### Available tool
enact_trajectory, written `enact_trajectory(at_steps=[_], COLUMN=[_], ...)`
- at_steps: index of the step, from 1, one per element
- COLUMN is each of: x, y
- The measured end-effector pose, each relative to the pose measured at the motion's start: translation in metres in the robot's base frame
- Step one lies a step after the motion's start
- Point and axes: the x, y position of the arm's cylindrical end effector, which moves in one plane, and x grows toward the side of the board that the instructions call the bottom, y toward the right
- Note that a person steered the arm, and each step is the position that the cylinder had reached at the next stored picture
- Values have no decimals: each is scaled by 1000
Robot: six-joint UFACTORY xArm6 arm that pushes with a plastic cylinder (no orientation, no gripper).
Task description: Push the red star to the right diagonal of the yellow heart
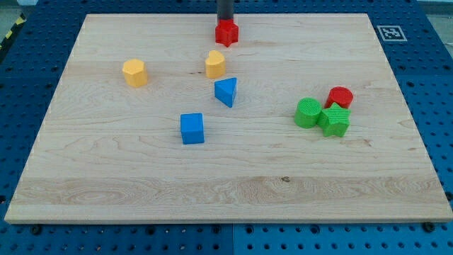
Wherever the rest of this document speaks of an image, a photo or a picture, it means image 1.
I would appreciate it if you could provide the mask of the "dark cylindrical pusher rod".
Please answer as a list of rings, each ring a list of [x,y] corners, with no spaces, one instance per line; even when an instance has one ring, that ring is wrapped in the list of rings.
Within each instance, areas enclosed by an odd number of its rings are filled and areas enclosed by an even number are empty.
[[[217,19],[230,20],[234,18],[234,0],[217,0]]]

